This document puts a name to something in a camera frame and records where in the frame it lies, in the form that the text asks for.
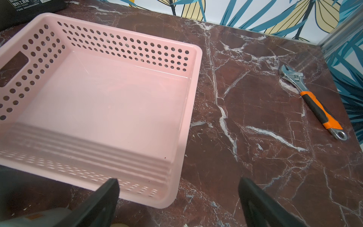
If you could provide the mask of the pink perforated plastic basket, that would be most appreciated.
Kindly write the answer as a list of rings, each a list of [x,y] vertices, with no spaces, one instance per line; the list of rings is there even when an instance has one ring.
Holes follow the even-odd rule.
[[[163,209],[177,197],[202,50],[44,13],[1,47],[1,165]]]

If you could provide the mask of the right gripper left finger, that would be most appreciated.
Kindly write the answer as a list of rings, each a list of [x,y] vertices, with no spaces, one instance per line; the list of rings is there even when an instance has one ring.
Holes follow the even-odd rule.
[[[116,178],[108,179],[56,227],[109,227],[114,219],[120,187]]]

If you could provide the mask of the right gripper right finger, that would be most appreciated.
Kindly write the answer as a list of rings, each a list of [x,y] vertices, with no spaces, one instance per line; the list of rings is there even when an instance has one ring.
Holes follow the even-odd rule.
[[[251,179],[242,177],[238,194],[249,227],[304,227]]]

